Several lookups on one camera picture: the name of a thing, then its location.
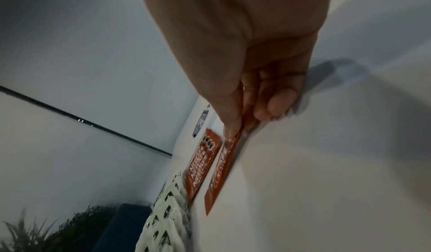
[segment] black trim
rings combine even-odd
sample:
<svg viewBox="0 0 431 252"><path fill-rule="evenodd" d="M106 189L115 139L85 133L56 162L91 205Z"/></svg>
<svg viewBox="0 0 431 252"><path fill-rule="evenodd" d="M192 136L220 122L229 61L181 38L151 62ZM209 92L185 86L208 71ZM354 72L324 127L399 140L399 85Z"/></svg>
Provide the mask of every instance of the black trim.
<svg viewBox="0 0 431 252"><path fill-rule="evenodd" d="M100 125L98 125L98 124L96 124L96 123L94 123L94 122L88 121L88 120L83 119L83 118L81 118L81 117L77 117L77 116L72 115L72 114L70 114L70 113L67 113L67 112L65 112L65 111L63 111L63 110L60 110L60 109L55 108L55 107L53 107L53 106L50 106L50 105L48 105L48 104L46 104L46 103L43 103L43 102L40 102L40 101L35 100L35 99L33 99L33 98L30 98L30 97L27 97L27 96L25 96L25 95L22 95L22 94L20 94L20 93L18 93L18 92L15 92L15 91L13 91L13 90L11 90L11 89L8 89L8 88L4 87L4 86L0 86L0 92L3 92L3 93L5 93L5 94L7 94L7 95L10 95L10 96L17 97L17 98L19 98L19 99L22 99L23 101L26 101L26 102L32 103L32 104L34 104L34 105L37 105L37 106L42 107L42 108L45 108L45 109L47 109L47 110L50 110L50 111L52 111L52 112L54 112L54 113L57 113L57 114L63 115L63 116L68 117L68 118L70 118L70 119L73 119L73 120L79 120L81 123L86 124L86 125L88 125L88 126L90 126L90 127L93 127L93 128L99 129L99 130L101 130L101 131L104 131L104 132L110 133L110 134L112 134L112 135L115 135L115 136L118 136L118 137L121 137L121 138L127 139L127 140L129 140L129 141L131 141L131 142L133 142L133 143L136 143L136 144L139 144L139 145L141 145L141 146L144 146L144 147L150 148L150 149L152 149L152 150L154 150L154 151L156 151L156 152L158 152L158 153L160 153L160 154L167 155L168 157L172 157L172 154L170 154L170 153L168 153L168 152L165 152L165 151L163 151L163 150L161 150L161 149L159 149L159 148L153 147L153 146L151 146L151 145L148 145L148 144L146 144L146 143L143 143L143 142L141 142L141 141L139 141L139 140L136 140L136 139L134 139L134 138L131 138L131 137L125 136L125 135L120 134L120 133L118 133L118 132L116 132L116 131L112 131L111 129L105 128L105 127L100 126Z"/></svg>

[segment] hand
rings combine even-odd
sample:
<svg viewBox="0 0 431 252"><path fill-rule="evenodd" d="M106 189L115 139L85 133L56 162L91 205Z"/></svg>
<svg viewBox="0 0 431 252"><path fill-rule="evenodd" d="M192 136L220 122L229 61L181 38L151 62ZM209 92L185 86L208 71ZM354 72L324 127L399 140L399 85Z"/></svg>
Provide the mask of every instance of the hand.
<svg viewBox="0 0 431 252"><path fill-rule="evenodd" d="M144 1L232 138L298 98L330 0Z"/></svg>

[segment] white table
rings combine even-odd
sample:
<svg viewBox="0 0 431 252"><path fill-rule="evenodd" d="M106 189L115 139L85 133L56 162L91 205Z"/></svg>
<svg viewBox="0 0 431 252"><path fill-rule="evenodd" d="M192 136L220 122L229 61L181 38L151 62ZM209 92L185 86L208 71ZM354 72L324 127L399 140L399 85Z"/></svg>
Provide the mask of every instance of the white table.
<svg viewBox="0 0 431 252"><path fill-rule="evenodd" d="M216 157L191 210L198 251L431 251L431 0L334 1L302 101L252 134L207 217Z"/></svg>

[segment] orange packet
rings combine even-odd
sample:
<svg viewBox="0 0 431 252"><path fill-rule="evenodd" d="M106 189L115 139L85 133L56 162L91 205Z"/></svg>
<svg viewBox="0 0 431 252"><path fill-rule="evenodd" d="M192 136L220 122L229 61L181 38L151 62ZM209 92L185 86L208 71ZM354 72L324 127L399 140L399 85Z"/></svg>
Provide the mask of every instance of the orange packet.
<svg viewBox="0 0 431 252"><path fill-rule="evenodd" d="M207 129L185 174L185 188L190 204L193 203L203 179L207 176L208 170L220 149L220 145L221 137L212 130Z"/></svg>
<svg viewBox="0 0 431 252"><path fill-rule="evenodd" d="M217 166L212 175L210 186L205 194L205 211L207 212L207 216L210 213L221 188L223 187L224 181L228 177L230 167L232 165L233 154L237 148L241 135L242 129L232 140L226 139L221 148L219 161L217 162Z"/></svg>

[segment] white surface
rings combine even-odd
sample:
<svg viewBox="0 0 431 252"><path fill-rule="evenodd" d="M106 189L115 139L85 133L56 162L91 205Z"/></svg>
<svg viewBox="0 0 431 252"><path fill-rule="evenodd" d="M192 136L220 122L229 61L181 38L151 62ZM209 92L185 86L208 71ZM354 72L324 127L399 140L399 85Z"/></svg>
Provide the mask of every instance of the white surface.
<svg viewBox="0 0 431 252"><path fill-rule="evenodd" d="M431 250L431 0L335 1L300 104L251 135L206 217L216 157L197 251Z"/></svg>
<svg viewBox="0 0 431 252"><path fill-rule="evenodd" d="M56 229L89 205L156 200L170 159L3 93L0 107L0 221L26 208Z"/></svg>
<svg viewBox="0 0 431 252"><path fill-rule="evenodd" d="M0 0L0 85L172 153L197 99L142 0Z"/></svg>

